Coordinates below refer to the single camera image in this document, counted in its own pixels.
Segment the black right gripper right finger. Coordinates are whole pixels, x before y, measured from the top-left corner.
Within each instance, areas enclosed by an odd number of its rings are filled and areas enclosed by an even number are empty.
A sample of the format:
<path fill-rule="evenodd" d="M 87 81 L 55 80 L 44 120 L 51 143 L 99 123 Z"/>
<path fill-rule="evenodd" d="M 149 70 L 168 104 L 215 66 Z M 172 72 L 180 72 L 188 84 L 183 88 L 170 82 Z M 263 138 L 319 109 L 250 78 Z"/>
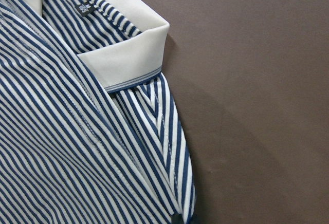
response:
<path fill-rule="evenodd" d="M 197 214 L 193 214 L 190 218 L 190 224 L 200 224 L 200 220 Z"/>

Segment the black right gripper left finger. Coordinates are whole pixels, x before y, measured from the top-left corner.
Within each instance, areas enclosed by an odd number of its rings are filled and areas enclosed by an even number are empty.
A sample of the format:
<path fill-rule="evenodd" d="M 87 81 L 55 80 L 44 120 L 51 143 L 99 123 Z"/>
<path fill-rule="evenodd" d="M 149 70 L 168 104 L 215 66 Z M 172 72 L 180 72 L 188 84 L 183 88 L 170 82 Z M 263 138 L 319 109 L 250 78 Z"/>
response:
<path fill-rule="evenodd" d="M 182 215 L 172 215 L 171 216 L 171 224 L 183 224 Z"/>

